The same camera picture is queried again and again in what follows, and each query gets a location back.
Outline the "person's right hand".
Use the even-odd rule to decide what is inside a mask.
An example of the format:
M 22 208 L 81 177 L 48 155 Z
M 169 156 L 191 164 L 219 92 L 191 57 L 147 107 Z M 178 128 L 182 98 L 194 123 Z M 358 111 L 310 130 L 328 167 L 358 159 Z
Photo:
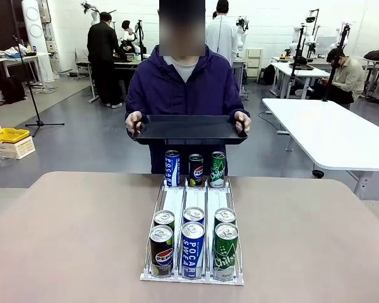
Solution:
M 125 124 L 126 130 L 130 136 L 140 134 L 143 131 L 143 115 L 140 111 L 134 111 L 127 115 Z

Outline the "person's left hand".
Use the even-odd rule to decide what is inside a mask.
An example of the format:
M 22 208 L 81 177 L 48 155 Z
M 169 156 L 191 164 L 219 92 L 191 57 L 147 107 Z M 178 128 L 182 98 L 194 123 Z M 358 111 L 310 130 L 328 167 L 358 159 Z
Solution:
M 248 117 L 247 114 L 241 111 L 235 112 L 234 121 L 237 133 L 249 133 L 251 127 L 251 119 Z

